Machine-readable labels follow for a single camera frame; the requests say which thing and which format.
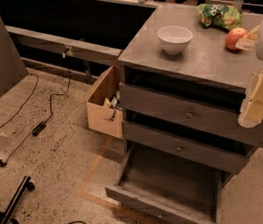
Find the red apple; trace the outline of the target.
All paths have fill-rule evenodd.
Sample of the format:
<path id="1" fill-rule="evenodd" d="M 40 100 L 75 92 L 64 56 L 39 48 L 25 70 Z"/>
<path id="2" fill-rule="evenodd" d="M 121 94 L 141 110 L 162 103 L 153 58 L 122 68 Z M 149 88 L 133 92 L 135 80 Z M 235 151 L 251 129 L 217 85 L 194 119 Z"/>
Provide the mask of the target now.
<path id="1" fill-rule="evenodd" d="M 243 28 L 231 29 L 225 38 L 226 48 L 229 50 L 237 50 L 236 43 L 245 35 L 247 35 L 247 31 Z"/>

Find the grey top drawer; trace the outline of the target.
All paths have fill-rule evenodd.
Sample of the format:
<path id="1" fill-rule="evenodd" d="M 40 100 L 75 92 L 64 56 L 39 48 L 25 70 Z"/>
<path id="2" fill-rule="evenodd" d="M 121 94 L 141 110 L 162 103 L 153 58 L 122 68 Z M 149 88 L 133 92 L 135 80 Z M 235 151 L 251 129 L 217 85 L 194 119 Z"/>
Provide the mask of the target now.
<path id="1" fill-rule="evenodd" d="M 120 83 L 119 92 L 125 109 L 263 147 L 263 122 L 254 128 L 244 128 L 234 112 L 135 85 Z"/>

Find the grey drawer cabinet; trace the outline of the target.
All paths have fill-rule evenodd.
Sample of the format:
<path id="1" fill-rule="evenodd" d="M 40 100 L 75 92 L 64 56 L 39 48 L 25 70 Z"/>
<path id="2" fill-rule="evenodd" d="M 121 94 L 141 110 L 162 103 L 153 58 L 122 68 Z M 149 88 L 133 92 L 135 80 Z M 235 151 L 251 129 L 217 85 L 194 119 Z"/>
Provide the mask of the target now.
<path id="1" fill-rule="evenodd" d="M 185 27 L 193 34 L 189 45 L 178 54 L 165 52 L 159 43 L 158 30 L 170 25 Z M 248 79 L 263 70 L 263 62 L 251 51 L 227 50 L 225 37 L 225 32 L 220 29 L 203 27 L 194 7 L 160 6 L 121 53 L 118 59 L 121 66 L 120 83 L 222 108 L 239 117 Z M 260 148 L 124 107 L 123 111 L 123 121 L 222 148 L 249 160 Z"/>

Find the grey middle drawer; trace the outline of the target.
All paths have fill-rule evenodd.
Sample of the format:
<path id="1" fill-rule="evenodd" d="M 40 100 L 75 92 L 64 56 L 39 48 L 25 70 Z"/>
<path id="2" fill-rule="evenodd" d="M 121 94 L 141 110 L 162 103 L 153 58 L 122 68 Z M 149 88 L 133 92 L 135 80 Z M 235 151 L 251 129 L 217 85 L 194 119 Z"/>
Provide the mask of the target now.
<path id="1" fill-rule="evenodd" d="M 243 155 L 235 154 L 222 148 L 208 146 L 131 121 L 122 122 L 122 131 L 126 140 L 153 147 L 232 174 L 238 174 L 249 162 L 249 159 Z"/>

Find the grey open bottom drawer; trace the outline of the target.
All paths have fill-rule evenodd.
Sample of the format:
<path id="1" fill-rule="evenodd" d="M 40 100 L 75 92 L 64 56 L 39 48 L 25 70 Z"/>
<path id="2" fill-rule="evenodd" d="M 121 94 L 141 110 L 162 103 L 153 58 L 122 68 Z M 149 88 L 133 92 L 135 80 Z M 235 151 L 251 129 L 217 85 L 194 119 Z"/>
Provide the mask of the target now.
<path id="1" fill-rule="evenodd" d="M 171 224 L 220 224 L 229 173 L 129 141 L 106 195 Z"/>

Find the green chip bag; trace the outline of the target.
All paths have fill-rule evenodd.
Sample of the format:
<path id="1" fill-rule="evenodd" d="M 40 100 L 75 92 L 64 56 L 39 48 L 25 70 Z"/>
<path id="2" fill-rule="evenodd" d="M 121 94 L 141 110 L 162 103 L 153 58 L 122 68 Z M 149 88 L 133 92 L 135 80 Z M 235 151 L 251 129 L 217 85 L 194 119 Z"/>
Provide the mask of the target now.
<path id="1" fill-rule="evenodd" d="M 242 25 L 242 13 L 234 6 L 218 4 L 200 4 L 197 6 L 201 23 L 231 30 Z"/>

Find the white ceramic bowl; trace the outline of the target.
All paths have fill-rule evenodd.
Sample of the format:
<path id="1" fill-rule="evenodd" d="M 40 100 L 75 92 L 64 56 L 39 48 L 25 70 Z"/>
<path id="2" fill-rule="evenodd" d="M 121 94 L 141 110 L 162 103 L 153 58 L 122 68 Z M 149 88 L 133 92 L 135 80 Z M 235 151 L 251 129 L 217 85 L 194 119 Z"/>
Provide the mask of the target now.
<path id="1" fill-rule="evenodd" d="M 165 26 L 158 30 L 161 48 L 169 54 L 182 52 L 191 42 L 193 34 L 182 26 Z"/>

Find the cardboard box with items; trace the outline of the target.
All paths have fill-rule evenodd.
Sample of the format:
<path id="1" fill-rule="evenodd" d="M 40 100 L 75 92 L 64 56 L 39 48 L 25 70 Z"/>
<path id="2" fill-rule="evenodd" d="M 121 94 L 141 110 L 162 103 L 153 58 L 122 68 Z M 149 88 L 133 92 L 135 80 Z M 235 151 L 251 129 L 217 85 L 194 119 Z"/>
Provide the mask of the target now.
<path id="1" fill-rule="evenodd" d="M 123 121 L 122 111 L 115 109 L 112 101 L 119 90 L 119 78 L 119 69 L 109 67 L 97 78 L 85 98 L 89 128 L 116 138 L 122 137 Z"/>

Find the black chair base leg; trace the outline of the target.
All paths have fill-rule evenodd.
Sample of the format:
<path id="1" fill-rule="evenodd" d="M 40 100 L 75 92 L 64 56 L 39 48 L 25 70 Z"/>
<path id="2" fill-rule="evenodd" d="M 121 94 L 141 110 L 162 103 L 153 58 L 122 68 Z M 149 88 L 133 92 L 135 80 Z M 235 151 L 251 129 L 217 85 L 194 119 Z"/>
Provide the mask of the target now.
<path id="1" fill-rule="evenodd" d="M 21 199 L 21 195 L 24 193 L 24 191 L 32 191 L 34 189 L 35 184 L 31 181 L 31 177 L 26 175 L 22 179 L 6 210 L 4 212 L 0 212 L 0 224 L 7 224 L 9 221 L 11 222 L 11 224 L 19 224 L 18 220 L 16 218 L 12 218 L 11 215 L 16 208 L 19 200 Z"/>

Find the grey metal rail shelf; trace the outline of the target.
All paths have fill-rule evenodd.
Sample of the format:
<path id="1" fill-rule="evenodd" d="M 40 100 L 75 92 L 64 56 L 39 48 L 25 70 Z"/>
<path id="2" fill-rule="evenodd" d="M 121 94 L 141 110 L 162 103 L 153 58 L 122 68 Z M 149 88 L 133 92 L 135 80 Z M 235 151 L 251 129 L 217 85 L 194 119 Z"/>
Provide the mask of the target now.
<path id="1" fill-rule="evenodd" d="M 43 34 L 14 26 L 7 25 L 6 28 L 9 34 L 15 39 L 16 44 L 58 53 L 63 57 L 69 56 L 112 66 L 122 52 L 121 49 L 114 49 L 56 35 Z"/>

